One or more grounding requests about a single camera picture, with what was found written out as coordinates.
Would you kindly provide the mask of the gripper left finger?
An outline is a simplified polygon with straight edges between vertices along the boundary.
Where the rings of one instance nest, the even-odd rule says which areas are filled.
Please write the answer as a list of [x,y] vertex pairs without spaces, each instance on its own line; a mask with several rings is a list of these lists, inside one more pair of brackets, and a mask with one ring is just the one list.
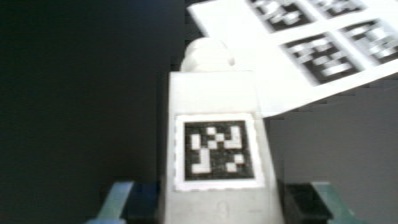
[[99,212],[83,224],[156,224],[158,183],[115,182]]

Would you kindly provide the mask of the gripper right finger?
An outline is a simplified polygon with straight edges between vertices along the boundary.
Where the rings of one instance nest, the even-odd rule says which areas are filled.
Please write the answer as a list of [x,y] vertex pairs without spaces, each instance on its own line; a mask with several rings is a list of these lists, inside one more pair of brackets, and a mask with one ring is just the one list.
[[286,224],[362,224],[329,182],[284,183],[281,203]]

